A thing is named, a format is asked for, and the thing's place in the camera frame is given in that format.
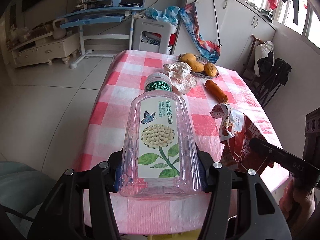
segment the snack wrapper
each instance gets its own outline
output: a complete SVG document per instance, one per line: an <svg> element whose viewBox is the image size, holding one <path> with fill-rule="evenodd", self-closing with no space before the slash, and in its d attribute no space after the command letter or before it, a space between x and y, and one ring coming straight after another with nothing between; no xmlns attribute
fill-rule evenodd
<svg viewBox="0 0 320 240"><path fill-rule="evenodd" d="M263 158L250 149L251 138L266 139L245 114L226 104L215 105L210 114L214 119L222 118L219 137L225 145L220 160L223 165L243 172L254 169L259 175L267 165L273 167L268 157Z"/></svg>
<svg viewBox="0 0 320 240"><path fill-rule="evenodd" d="M189 93L191 88L196 87L197 80L191 76L191 67L184 62L176 62L163 65L164 70L168 73L171 84L176 87L182 95Z"/></svg>

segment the black strap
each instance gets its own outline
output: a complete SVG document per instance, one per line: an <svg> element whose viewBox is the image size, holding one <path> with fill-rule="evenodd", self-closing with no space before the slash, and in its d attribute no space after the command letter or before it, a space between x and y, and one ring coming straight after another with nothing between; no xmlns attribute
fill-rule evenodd
<svg viewBox="0 0 320 240"><path fill-rule="evenodd" d="M219 36L219 27L218 27L218 19L217 19L216 7L214 5L214 0L212 0L212 1L213 1L214 15L216 17L216 24L217 24L217 31L218 31L218 42L219 42L219 48L220 48L221 44L220 44L220 36Z"/></svg>
<svg viewBox="0 0 320 240"><path fill-rule="evenodd" d="M17 216L17 217L20 217L20 218L22 218L22 219L28 220L28 221L30 221L30 222L33 222L33 221L34 221L33 218L28 217L28 216L25 216L25 215L22 215L21 213L13 210L13 209L11 209L11 208L8 208L8 207L5 207L5 206L2 206L2 207L3 207L4 211L7 212L7 213L10 213L10 214L15 215L15 216Z"/></svg>

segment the bottle neck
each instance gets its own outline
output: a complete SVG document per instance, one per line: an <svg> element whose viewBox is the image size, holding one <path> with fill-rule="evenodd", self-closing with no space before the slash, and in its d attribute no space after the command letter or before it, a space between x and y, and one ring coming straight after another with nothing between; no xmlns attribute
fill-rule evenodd
<svg viewBox="0 0 320 240"><path fill-rule="evenodd" d="M152 91L152 90L165 90L165 91L169 91L172 92L171 86L164 82L164 81L153 81L150 82L148 85L146 85L144 91L148 92L148 91Z"/></svg>

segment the drawer handle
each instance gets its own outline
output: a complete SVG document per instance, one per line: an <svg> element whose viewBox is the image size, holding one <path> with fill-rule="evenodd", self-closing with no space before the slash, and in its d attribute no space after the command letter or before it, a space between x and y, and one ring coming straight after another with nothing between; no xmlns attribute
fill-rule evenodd
<svg viewBox="0 0 320 240"><path fill-rule="evenodd" d="M223 8L223 9L225 9L225 8L227 7L228 0L225 0L225 2L226 2L226 5L224 6L224 8Z"/></svg>

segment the sausage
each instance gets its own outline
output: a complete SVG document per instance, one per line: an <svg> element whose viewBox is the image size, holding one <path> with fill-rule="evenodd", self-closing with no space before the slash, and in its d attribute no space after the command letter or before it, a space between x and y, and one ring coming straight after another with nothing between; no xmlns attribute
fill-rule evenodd
<svg viewBox="0 0 320 240"><path fill-rule="evenodd" d="M209 90L209 92L214 95L219 103L228 103L228 97L227 95L221 90L220 87L216 83L214 83L212 80L208 79L204 86Z"/></svg>

